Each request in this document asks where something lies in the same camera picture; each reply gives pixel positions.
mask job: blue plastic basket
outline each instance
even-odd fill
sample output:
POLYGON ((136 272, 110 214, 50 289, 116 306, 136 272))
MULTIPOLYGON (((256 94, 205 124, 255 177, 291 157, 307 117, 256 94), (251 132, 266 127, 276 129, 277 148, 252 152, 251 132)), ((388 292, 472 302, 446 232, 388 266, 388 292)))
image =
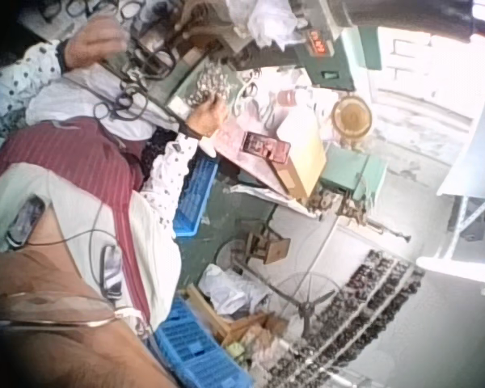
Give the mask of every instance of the blue plastic basket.
POLYGON ((186 388, 250 388, 241 369, 177 297, 169 318, 154 334, 164 361, 186 388))
POLYGON ((213 180, 216 177, 217 160, 201 155, 191 171, 191 178, 178 203, 173 228, 177 237, 195 236, 205 212, 213 180))

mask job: white sleeve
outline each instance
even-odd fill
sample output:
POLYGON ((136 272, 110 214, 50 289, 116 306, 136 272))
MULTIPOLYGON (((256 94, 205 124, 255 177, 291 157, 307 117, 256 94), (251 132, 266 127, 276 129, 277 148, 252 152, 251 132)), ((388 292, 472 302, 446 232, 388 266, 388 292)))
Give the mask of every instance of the white sleeve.
POLYGON ((188 174, 187 164, 196 153, 197 145, 198 140, 182 133, 176 141, 169 141, 165 154, 154 160, 151 175, 140 192, 159 214, 158 221, 165 230, 172 230, 183 179, 188 174))
POLYGON ((23 59, 0 68, 0 137, 16 129, 24 108, 43 86, 61 76, 58 40, 30 47, 23 59))

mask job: red striped cloth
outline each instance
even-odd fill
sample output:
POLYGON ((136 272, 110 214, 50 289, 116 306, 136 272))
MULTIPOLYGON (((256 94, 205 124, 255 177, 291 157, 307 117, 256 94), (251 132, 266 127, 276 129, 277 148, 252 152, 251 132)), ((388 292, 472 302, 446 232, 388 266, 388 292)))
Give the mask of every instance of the red striped cloth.
POLYGON ((122 140, 119 143, 90 117, 76 117, 57 125, 45 121, 22 129, 7 139, 0 149, 0 176, 13 163, 35 164, 53 171, 108 205, 113 212, 116 237, 124 252, 124 278, 133 306, 149 322, 149 304, 129 226, 131 193, 142 184, 138 160, 143 146, 143 141, 122 140))

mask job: red digital display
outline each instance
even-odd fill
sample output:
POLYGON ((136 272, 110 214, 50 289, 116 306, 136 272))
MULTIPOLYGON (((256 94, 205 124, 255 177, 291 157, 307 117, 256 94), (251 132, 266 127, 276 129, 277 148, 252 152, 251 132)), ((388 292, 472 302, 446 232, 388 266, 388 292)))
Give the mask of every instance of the red digital display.
POLYGON ((318 30, 310 30, 309 31, 309 39, 311 48, 313 49, 314 55, 322 55, 325 56, 329 53, 327 44, 322 37, 322 34, 318 30))

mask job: pile of metal pieces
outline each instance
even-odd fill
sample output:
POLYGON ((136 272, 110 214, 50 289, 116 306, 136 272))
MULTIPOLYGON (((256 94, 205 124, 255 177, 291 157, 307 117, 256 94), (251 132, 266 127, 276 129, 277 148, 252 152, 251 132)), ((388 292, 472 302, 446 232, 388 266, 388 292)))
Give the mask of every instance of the pile of metal pieces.
POLYGON ((205 64, 205 68, 198 74, 195 90, 185 98, 185 102, 191 108, 195 108, 205 102, 214 93, 228 101, 232 85, 228 74, 223 72, 222 67, 212 61, 205 64))
POLYGON ((270 368, 267 388, 319 388, 355 360, 386 329, 424 272, 370 251, 365 262, 318 316, 318 332, 270 368))

